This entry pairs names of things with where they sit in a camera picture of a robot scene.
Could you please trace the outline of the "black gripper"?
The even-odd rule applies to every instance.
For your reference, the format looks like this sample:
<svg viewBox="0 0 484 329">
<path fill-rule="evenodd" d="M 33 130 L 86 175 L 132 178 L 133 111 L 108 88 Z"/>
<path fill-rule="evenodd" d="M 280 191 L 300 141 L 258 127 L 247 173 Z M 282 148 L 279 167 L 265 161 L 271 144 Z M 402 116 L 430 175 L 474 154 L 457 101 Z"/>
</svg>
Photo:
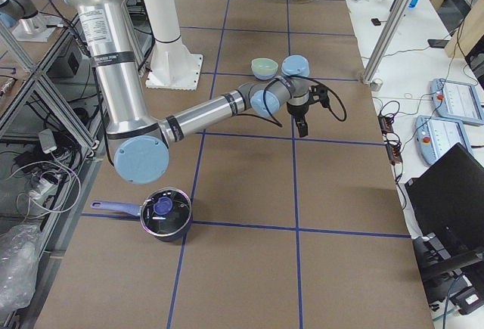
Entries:
<svg viewBox="0 0 484 329">
<path fill-rule="evenodd" d="M 287 103 L 287 112 L 294 118 L 300 138 L 304 138 L 309 133 L 309 127 L 306 122 L 306 114 L 309 111 L 307 103 L 294 105 Z"/>
</svg>

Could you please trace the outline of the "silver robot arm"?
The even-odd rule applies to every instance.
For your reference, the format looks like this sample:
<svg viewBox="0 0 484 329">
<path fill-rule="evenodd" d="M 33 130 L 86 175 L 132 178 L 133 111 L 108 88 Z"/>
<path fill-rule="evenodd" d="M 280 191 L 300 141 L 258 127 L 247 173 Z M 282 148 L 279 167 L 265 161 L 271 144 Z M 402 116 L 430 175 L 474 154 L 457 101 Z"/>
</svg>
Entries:
<svg viewBox="0 0 484 329">
<path fill-rule="evenodd" d="M 133 47 L 126 0 L 64 0 L 79 15 L 110 122 L 107 142 L 117 173 L 126 181 L 155 182 L 169 165 L 169 146 L 225 119 L 254 109 L 267 117 L 284 104 L 306 100 L 309 83 L 278 76 L 268 84 L 247 83 L 165 119 L 147 110 Z M 153 87 L 197 86 L 202 56 L 185 47 L 174 0 L 144 0 L 155 38 Z"/>
</svg>

